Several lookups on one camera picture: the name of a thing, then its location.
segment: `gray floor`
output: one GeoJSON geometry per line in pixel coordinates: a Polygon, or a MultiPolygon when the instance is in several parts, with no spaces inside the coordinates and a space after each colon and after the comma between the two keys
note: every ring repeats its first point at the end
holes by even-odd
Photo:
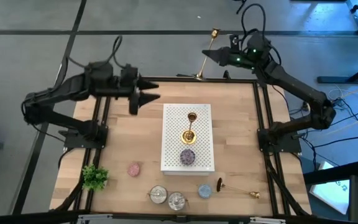
{"type": "MultiPolygon", "coordinates": [[[[261,3],[267,13],[267,30],[299,31],[352,31],[357,26],[345,3],[290,2],[289,0],[249,0],[261,3]]],[[[0,29],[62,29],[71,30],[80,1],[74,0],[0,0],[0,29]]],[[[241,30],[240,16],[235,15],[238,2],[223,0],[93,0],[85,7],[80,30],[241,30]]],[[[261,26],[258,9],[246,15],[246,27],[261,26]]],[[[71,56],[81,63],[105,59],[115,36],[77,36],[71,56]]],[[[358,37],[294,37],[268,36],[283,59],[289,74],[328,93],[335,85],[318,85],[320,75],[349,76],[358,71],[358,37]]],[[[19,109],[26,93],[44,90],[53,85],[63,52],[66,35],[0,35],[0,215],[11,212],[18,184],[31,153],[36,132],[22,120],[19,109]]],[[[177,73],[195,73],[203,62],[202,49],[209,44],[207,35],[125,35],[117,53],[121,63],[139,67],[145,76],[174,76],[177,73]]],[[[226,36],[220,36],[215,48],[228,44],[226,36]]],[[[234,78],[255,78],[253,74],[236,68],[222,68],[207,63],[204,75],[221,77],[228,69],[234,78]]],[[[68,76],[81,72],[70,65],[68,76]]],[[[344,90],[355,90],[357,85],[340,85],[344,90]]],[[[338,97],[339,92],[331,92],[338,97]]],[[[289,93],[286,97],[290,109],[297,109],[301,101],[289,93]]],[[[358,95],[346,98],[355,113],[358,112],[358,95]]],[[[55,109],[71,115],[74,103],[60,103],[55,109]]],[[[337,111],[335,121],[349,116],[347,111],[337,111]]],[[[332,130],[353,123],[348,119],[329,130],[314,132],[309,140],[323,144],[334,139],[358,136],[358,124],[338,133],[324,136],[332,130]]],[[[58,127],[50,127],[57,133],[58,127]]],[[[303,169],[311,169],[312,152],[303,143],[303,169]]],[[[337,164],[358,161],[358,140],[322,147],[318,152],[337,164]]],[[[24,212],[48,210],[57,174],[57,160],[62,144],[46,138],[24,212]]],[[[334,210],[319,204],[311,197],[315,215],[346,218],[334,210]]]]}

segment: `white pegboard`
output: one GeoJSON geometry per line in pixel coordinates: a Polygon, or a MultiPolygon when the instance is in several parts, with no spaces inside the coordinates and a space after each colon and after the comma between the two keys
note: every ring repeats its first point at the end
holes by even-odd
{"type": "Polygon", "coordinates": [[[164,104],[161,171],[167,175],[208,175],[214,170],[211,105],[164,104]],[[191,125],[196,141],[187,145],[181,141],[181,135],[189,128],[187,115],[190,112],[197,114],[191,125]],[[180,153],[185,149],[191,149],[196,155],[192,165],[180,162],[180,153]]]}

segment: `wooden table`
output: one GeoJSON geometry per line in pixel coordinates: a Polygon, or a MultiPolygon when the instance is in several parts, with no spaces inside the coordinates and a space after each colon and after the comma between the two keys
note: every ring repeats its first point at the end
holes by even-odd
{"type": "MultiPolygon", "coordinates": [[[[160,88],[149,92],[161,94],[159,100],[143,106],[138,116],[128,114],[126,99],[112,100],[109,109],[109,135],[102,150],[99,166],[109,170],[107,187],[96,192],[92,212],[174,214],[167,202],[156,205],[147,196],[155,185],[169,192],[179,191],[188,199],[180,213],[189,215],[271,215],[266,170],[259,151],[256,129],[258,117],[254,91],[247,83],[183,83],[160,82],[160,88]],[[211,104],[215,173],[208,177],[163,175],[160,171],[162,115],[164,103],[211,104]],[[138,177],[130,177],[127,167],[131,162],[141,166],[138,177]],[[219,177],[224,183],[248,191],[259,191],[254,199],[240,192],[223,189],[209,199],[198,196],[199,184],[215,189],[219,177]]],[[[268,87],[273,119],[288,121],[285,102],[276,91],[268,87]]],[[[74,118],[91,119],[94,98],[76,104],[74,118]]],[[[264,123],[267,118],[261,98],[264,123]]],[[[78,182],[84,149],[75,149],[62,160],[50,208],[59,206],[78,182]]],[[[285,183],[304,210],[310,213],[306,187],[299,160],[289,153],[281,153],[285,183]]],[[[275,185],[278,209],[283,213],[281,195],[275,185]]],[[[85,206],[86,195],[81,205],[85,206]]]]}

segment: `green plant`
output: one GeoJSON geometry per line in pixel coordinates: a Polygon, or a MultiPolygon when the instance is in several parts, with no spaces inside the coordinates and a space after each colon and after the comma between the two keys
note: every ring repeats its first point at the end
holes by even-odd
{"type": "Polygon", "coordinates": [[[93,164],[82,169],[84,177],[83,189],[102,190],[104,182],[108,179],[108,171],[103,168],[96,168],[93,164]]]}

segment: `gold candle holder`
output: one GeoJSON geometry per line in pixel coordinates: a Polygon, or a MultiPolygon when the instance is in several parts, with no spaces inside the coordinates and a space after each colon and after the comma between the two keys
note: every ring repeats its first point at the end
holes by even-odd
{"type": "MultiPolygon", "coordinates": [[[[212,33],[211,33],[211,42],[209,43],[209,48],[208,50],[211,50],[211,47],[212,47],[212,43],[215,41],[215,38],[219,35],[219,31],[220,29],[217,29],[217,28],[213,28],[212,29],[212,33]]],[[[204,70],[204,66],[205,66],[205,63],[206,63],[206,59],[208,57],[205,56],[205,59],[204,59],[204,62],[203,62],[203,65],[201,66],[201,70],[196,74],[195,78],[198,79],[198,80],[202,80],[203,79],[203,70],[204,70]]]]}
{"type": "Polygon", "coordinates": [[[197,114],[191,112],[187,115],[187,118],[190,121],[190,127],[189,130],[186,130],[181,134],[181,140],[185,144],[193,144],[196,141],[197,136],[196,133],[193,130],[191,130],[191,125],[193,124],[194,121],[196,121],[197,114]]]}
{"type": "Polygon", "coordinates": [[[219,178],[218,180],[218,184],[216,185],[216,191],[220,192],[222,188],[227,188],[227,189],[231,189],[231,190],[236,190],[236,191],[240,191],[242,193],[248,194],[253,196],[254,198],[259,198],[260,197],[260,193],[259,192],[248,192],[246,190],[241,190],[241,189],[237,189],[235,187],[229,187],[227,185],[223,184],[223,180],[222,178],[219,178]]]}

